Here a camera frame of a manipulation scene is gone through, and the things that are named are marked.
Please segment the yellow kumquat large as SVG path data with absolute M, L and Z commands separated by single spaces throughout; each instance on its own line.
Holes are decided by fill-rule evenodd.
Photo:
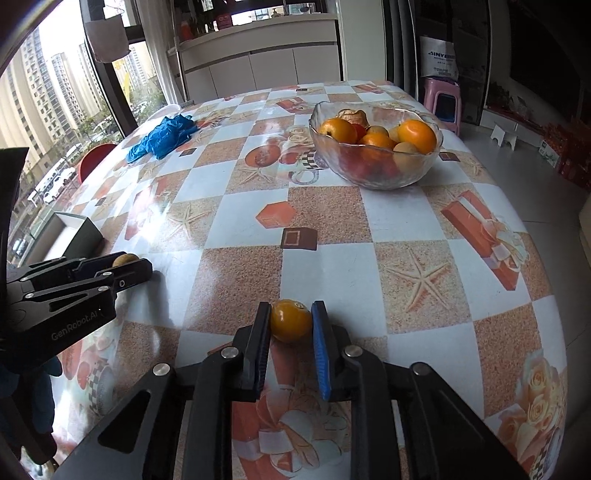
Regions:
M 277 300 L 271 305 L 270 329 L 273 337 L 283 343 L 300 341 L 311 333 L 311 312 L 296 300 Z

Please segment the brown longan fruit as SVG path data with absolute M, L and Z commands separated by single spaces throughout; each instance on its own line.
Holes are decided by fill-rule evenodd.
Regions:
M 123 266 L 125 264 L 137 261 L 138 259 L 139 259 L 139 257 L 133 253 L 124 253 L 124 254 L 117 256 L 113 260 L 112 267 L 117 268 L 117 267 Z

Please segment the white paper bag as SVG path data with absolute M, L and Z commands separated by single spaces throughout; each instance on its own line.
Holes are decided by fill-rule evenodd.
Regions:
M 459 69 L 453 42 L 421 36 L 420 50 L 420 74 L 422 77 L 441 77 L 453 81 L 459 79 Z

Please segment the orange fruit in bowl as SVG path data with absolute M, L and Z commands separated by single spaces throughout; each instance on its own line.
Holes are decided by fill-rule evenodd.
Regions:
M 356 144 L 356 140 L 358 140 L 356 127 L 349 121 L 338 117 L 325 120 L 318 128 L 318 133 L 331 137 L 339 143 Z

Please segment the white shallow box tray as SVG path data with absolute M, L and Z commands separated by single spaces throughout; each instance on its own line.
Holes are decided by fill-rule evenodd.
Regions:
M 20 266 L 61 257 L 90 258 L 103 243 L 103 235 L 86 216 L 53 212 L 25 250 Z

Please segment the checkered patterned tablecloth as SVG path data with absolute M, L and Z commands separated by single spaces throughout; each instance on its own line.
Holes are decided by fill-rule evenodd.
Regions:
M 204 359 L 260 302 L 325 303 L 354 342 L 422 361 L 533 479 L 552 476 L 567 360 L 558 307 L 531 235 L 454 133 L 418 183 L 349 184 L 312 155 L 308 119 L 356 102 L 376 122 L 418 109 L 399 88 L 351 81 L 264 89 L 198 104 L 198 130 L 161 160 L 127 163 L 134 132 L 60 210 L 93 221 L 106 252 L 148 259 L 117 317 L 64 352 L 53 381 L 59 460 L 154 364 Z

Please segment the white chair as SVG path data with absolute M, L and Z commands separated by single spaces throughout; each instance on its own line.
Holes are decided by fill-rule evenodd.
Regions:
M 170 116 L 170 115 L 175 116 L 180 111 L 181 111 L 181 107 L 179 105 L 177 105 L 177 104 L 169 104 L 169 105 L 166 105 L 164 107 L 161 107 L 160 109 L 158 109 L 157 111 L 155 111 L 153 114 L 151 114 L 147 118 L 147 121 L 160 119 L 162 117 L 166 117 L 166 116 Z

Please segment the blue crumpled gloves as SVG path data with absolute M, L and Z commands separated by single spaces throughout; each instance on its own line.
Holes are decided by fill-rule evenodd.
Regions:
M 138 144 L 134 145 L 126 155 L 128 164 L 135 163 L 146 155 L 156 160 L 166 157 L 177 147 L 191 139 L 198 127 L 190 116 L 183 114 L 172 118 L 164 117 Z

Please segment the pink plastic stool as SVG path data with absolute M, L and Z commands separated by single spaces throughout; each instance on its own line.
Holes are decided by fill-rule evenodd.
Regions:
M 427 77 L 424 86 L 424 106 L 459 136 L 462 111 L 459 84 L 450 78 Z

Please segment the white cabinet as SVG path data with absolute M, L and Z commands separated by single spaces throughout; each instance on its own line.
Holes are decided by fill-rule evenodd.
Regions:
M 177 86 L 204 102 L 342 79 L 338 18 L 280 16 L 205 34 L 168 51 Z

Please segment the glass fruit bowl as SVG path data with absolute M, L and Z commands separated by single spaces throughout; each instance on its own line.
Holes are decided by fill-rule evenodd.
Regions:
M 335 117 L 356 127 L 356 144 L 339 143 L 318 133 L 325 120 Z M 400 141 L 398 126 L 409 119 L 426 122 L 436 133 L 438 143 L 430 154 L 421 154 L 413 144 Z M 418 182 L 434 166 L 443 146 L 437 123 L 402 105 L 323 101 L 315 105 L 308 128 L 319 166 L 372 190 L 395 190 Z

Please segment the red chair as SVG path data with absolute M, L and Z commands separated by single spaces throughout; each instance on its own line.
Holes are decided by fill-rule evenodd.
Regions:
M 116 148 L 116 144 L 105 143 L 90 149 L 77 164 L 78 181 L 82 184 L 92 171 Z

